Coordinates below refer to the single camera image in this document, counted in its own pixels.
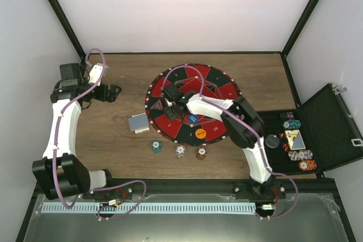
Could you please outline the triangular all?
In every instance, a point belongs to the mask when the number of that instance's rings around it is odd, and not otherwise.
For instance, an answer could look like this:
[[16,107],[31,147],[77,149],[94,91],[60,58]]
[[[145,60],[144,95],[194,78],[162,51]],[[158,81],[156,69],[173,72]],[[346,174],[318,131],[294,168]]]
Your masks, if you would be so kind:
[[162,111],[163,110],[163,105],[161,100],[157,100],[151,107],[150,110],[157,110],[157,111]]

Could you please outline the blue small blind button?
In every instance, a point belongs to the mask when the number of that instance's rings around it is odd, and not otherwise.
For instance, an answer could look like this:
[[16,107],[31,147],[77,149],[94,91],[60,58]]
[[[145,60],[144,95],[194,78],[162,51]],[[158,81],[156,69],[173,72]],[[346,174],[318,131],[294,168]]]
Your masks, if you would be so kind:
[[198,120],[199,120],[198,115],[190,114],[190,115],[188,116],[188,122],[189,122],[190,124],[196,124],[196,123],[198,122]]

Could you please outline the green poker chip stack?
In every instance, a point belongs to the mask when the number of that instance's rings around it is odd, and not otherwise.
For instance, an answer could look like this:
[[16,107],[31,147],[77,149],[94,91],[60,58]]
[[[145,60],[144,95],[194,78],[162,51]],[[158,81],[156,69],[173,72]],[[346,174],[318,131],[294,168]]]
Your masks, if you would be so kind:
[[154,153],[160,153],[162,151],[162,145],[160,141],[152,141],[151,143],[151,150]]

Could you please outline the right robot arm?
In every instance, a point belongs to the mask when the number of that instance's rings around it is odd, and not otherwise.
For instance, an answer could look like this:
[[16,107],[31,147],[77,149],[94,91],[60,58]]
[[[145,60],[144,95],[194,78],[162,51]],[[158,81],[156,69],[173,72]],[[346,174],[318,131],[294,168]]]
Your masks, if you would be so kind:
[[185,94],[169,84],[162,88],[161,102],[171,120],[195,114],[223,122],[230,139],[243,150],[247,159],[253,194],[265,198],[272,192],[274,178],[264,147],[264,121],[244,97],[222,100],[195,91]]

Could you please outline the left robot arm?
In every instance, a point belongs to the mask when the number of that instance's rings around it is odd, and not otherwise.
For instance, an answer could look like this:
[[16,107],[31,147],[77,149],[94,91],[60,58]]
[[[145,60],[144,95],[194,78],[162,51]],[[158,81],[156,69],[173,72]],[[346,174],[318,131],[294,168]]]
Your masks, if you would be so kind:
[[77,158],[75,140],[77,123],[83,103],[93,100],[113,103],[121,87],[100,81],[108,66],[95,64],[83,77],[79,63],[60,65],[61,79],[50,95],[53,121],[48,145],[41,160],[32,163],[32,173],[48,199],[71,197],[93,189],[104,199],[116,192],[114,182],[107,179],[107,170],[89,171]]

